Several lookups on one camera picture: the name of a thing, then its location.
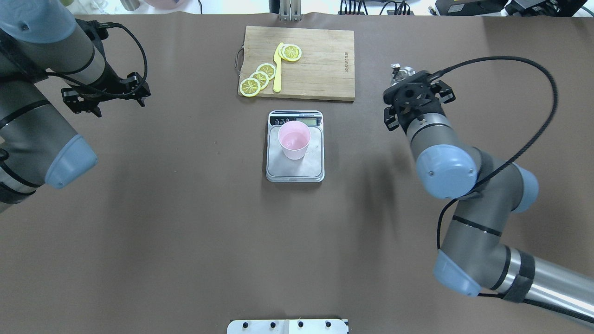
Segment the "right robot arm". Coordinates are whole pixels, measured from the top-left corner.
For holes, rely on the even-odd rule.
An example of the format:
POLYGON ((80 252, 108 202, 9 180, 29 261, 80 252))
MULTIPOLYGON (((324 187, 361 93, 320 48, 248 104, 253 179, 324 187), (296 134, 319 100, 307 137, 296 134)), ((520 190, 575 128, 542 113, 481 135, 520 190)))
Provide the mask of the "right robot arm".
POLYGON ((443 82, 414 75, 393 83, 383 99, 386 126, 407 135, 425 190, 458 201, 438 246, 435 279, 462 295, 528 304, 592 327, 592 278, 501 242, 509 216, 535 202, 536 177, 512 163, 488 178, 504 162, 459 139, 441 107, 453 99, 443 82))

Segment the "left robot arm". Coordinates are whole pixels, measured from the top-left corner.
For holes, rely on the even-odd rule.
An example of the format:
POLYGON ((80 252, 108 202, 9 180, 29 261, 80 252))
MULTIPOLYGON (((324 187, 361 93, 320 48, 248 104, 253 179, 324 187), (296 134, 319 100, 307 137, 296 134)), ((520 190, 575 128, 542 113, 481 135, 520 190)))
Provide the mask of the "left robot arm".
POLYGON ((87 173, 98 158, 88 142, 36 84, 64 80, 62 101, 75 114, 101 117, 99 104, 115 99, 144 106, 146 74, 120 77, 103 40, 119 23, 77 19, 58 0, 1 2, 1 210, 42 185, 61 189, 87 173))

